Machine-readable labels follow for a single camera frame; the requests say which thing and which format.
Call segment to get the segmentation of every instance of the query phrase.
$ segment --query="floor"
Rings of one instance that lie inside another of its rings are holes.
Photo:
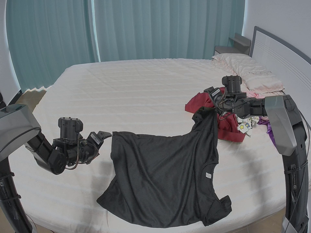
[[[31,111],[45,94],[45,90],[27,91],[17,101],[17,103],[27,104]],[[242,228],[230,231],[228,233],[280,233],[282,226],[282,217],[285,214],[285,208],[272,215],[266,216]],[[37,225],[38,233],[52,233],[52,231]],[[6,220],[2,210],[0,209],[0,233],[14,233],[9,222]]]

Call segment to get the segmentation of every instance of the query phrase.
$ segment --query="headboard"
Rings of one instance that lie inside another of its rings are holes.
[[[282,80],[285,93],[291,95],[311,123],[311,58],[257,26],[249,55]]]

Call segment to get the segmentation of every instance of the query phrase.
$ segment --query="curtain fold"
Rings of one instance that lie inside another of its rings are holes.
[[[22,91],[71,65],[150,58],[210,59],[241,33],[245,0],[7,0]]]

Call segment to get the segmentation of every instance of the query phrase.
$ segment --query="mattress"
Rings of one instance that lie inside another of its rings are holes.
[[[215,60],[153,59],[112,61],[67,68],[48,89],[33,114],[52,143],[59,138],[60,117],[77,117],[82,135],[91,131],[130,131],[164,136],[188,133],[194,122],[185,104],[198,92],[220,87],[230,73]],[[265,125],[255,125],[242,143],[218,141],[214,189],[229,195],[232,212],[204,227],[202,222],[167,229],[133,225],[96,203],[113,179],[111,138],[90,165],[56,176],[41,169],[19,148],[10,155],[14,181],[26,213],[39,225],[68,232],[219,232],[245,226],[285,206],[282,157]]]

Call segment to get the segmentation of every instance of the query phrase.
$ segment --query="red garment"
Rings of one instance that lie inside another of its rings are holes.
[[[224,93],[225,88],[221,87],[220,91]],[[186,105],[185,111],[195,113],[200,107],[214,107],[212,100],[207,92],[198,93],[195,95]],[[234,114],[228,116],[224,120],[219,120],[219,115],[217,114],[218,121],[218,139],[227,140],[232,142],[243,142],[245,134],[237,129],[238,122]]]

